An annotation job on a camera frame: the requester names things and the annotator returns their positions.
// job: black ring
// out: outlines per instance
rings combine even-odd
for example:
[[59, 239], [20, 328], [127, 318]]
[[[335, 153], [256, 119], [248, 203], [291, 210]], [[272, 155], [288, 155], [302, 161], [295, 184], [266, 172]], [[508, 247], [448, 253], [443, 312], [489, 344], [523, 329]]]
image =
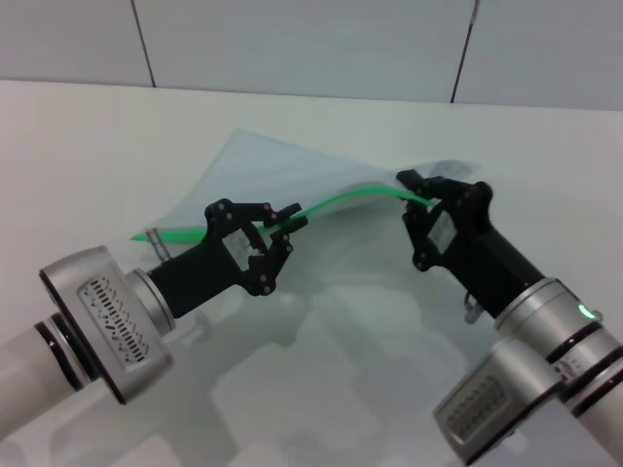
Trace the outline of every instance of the black ring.
[[69, 365], [69, 360], [67, 360], [67, 357], [60, 348], [60, 345], [52, 332], [50, 332], [48, 327], [42, 321], [35, 324], [35, 329], [39, 331], [39, 334], [48, 345], [48, 348], [52, 351], [52, 354], [55, 356], [56, 362], [60, 366], [62, 373], [65, 375], [65, 378], [69, 384], [71, 384], [71, 387], [74, 388], [74, 391], [78, 392], [81, 390], [84, 386], [74, 373], [71, 365]]
[[575, 394], [588, 386], [589, 383], [593, 379], [595, 379], [599, 373], [607, 369], [610, 365], [612, 365], [621, 357], [623, 357], [623, 347], [618, 346], [610, 353], [608, 353], [608, 355], [604, 357], [599, 363], [593, 365], [591, 368], [588, 369], [588, 371], [586, 371], [586, 373], [584, 373], [572, 384], [567, 386], [561, 394], [561, 401], [568, 401], [571, 397], [573, 397]]
[[614, 389], [619, 382], [623, 381], [623, 370], [620, 370], [616, 375], [611, 377], [608, 381], [604, 382], [595, 392], [586, 397], [580, 402], [575, 409], [571, 411], [573, 416], [579, 417], [588, 411], [591, 407], [597, 404], [608, 392]]
[[547, 356], [547, 362], [552, 364], [560, 360], [567, 352], [574, 348], [578, 342], [586, 339], [588, 336], [593, 334], [595, 331], [599, 331], [601, 328], [602, 324], [599, 321], [593, 321], [587, 324], [573, 336], [552, 350], [552, 352]]
[[98, 379], [99, 373], [97, 372], [97, 370], [91, 363], [91, 360], [87, 356], [87, 353], [85, 352], [84, 348], [82, 347], [82, 345], [80, 344], [80, 342], [78, 341], [74, 333], [72, 333], [71, 330], [69, 329], [69, 326], [67, 326], [67, 323], [63, 319], [62, 315], [60, 313], [55, 313], [52, 315], [52, 320], [58, 327], [58, 330], [60, 331], [60, 333], [64, 335], [65, 339], [67, 340], [67, 343], [69, 344], [71, 349], [74, 351], [76, 358], [78, 358], [78, 361], [80, 362], [80, 366], [82, 366], [83, 370], [85, 370], [85, 373], [87, 374], [89, 379], [91, 381], [95, 381], [96, 379]]

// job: table surface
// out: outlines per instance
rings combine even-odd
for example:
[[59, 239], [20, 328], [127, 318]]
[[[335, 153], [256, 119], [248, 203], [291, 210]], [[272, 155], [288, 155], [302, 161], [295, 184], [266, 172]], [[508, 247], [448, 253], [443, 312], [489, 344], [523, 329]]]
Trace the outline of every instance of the table surface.
[[[126, 238], [179, 202], [240, 127], [383, 168], [480, 164], [498, 229], [623, 338], [623, 114], [0, 82], [0, 340], [54, 311], [40, 267], [99, 244], [145, 266], [145, 245]], [[393, 264], [398, 233], [378, 230], [384, 248], [348, 246]], [[343, 265], [368, 267], [357, 251]], [[358, 275], [288, 307], [230, 291], [180, 323], [176, 367], [157, 387], [120, 407], [92, 384], [2, 443], [0, 465], [459, 465], [430, 411], [495, 336], [487, 319], [462, 324], [456, 283], [407, 263], [395, 284]], [[452, 309], [426, 313], [436, 306]], [[557, 403], [482, 465], [545, 457], [613, 465]]]

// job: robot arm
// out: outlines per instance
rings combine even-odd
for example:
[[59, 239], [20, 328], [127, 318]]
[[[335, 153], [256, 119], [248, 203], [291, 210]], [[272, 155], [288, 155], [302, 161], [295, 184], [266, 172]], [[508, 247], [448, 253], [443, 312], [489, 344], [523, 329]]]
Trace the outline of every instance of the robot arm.
[[486, 183], [422, 179], [414, 170], [397, 178], [437, 200], [432, 209], [409, 201], [403, 215], [416, 268], [449, 270], [467, 289], [466, 321], [486, 311], [506, 337], [435, 410], [453, 450], [469, 465], [557, 396], [623, 464], [621, 343], [569, 288], [543, 276], [493, 227]]
[[[123, 274], [105, 247], [43, 268], [58, 312], [0, 347], [0, 440], [96, 379], [121, 404], [151, 387], [172, 365], [163, 336], [175, 319], [233, 285], [271, 294], [308, 222], [291, 218], [300, 210], [221, 199], [203, 241], [150, 271]], [[274, 229], [270, 246], [253, 222]]]

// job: transparent plastic sheet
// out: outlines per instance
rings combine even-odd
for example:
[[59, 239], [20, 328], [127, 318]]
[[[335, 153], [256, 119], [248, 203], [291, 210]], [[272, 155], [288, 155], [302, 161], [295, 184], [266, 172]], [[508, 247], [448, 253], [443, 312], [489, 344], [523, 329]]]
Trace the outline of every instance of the transparent plastic sheet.
[[[423, 176], [462, 179], [472, 172], [474, 165], [442, 161], [410, 168], [416, 168]], [[201, 236], [205, 229], [205, 208], [221, 198], [234, 202], [267, 201], [277, 210], [299, 202], [303, 209], [313, 212], [313, 217], [327, 215], [369, 204], [391, 196], [396, 189], [402, 190], [395, 181], [395, 174], [396, 170], [328, 156], [241, 129], [191, 193], [149, 227], [158, 228], [165, 242], [168, 237], [172, 242], [179, 238], [171, 230], [197, 229], [194, 236]], [[326, 202], [331, 198], [339, 198], [339, 201]], [[139, 234], [134, 239], [144, 239], [144, 235]], [[171, 248], [174, 256], [187, 247]]]

